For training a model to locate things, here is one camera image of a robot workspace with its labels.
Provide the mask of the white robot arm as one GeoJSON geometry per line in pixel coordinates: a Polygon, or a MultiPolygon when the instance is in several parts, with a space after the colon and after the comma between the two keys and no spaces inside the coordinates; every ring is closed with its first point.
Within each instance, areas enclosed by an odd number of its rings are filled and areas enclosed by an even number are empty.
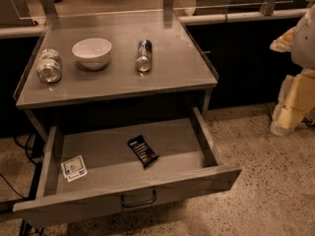
{"type": "Polygon", "coordinates": [[[289,52],[302,71],[287,75],[282,83],[270,130],[278,136],[292,133],[303,121],[314,123],[315,108],[315,5],[297,25],[274,40],[270,48],[289,52]]]}

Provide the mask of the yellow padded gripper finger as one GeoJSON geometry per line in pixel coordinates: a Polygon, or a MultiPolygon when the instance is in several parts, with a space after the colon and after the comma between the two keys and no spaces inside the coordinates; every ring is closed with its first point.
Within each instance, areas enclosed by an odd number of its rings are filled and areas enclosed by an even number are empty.
{"type": "Polygon", "coordinates": [[[314,123],[314,36],[311,33],[296,33],[293,27],[274,40],[270,48],[281,53],[289,52],[292,62],[302,68],[295,77],[285,77],[272,116],[271,132],[284,136],[292,133],[303,119],[314,123]]]}

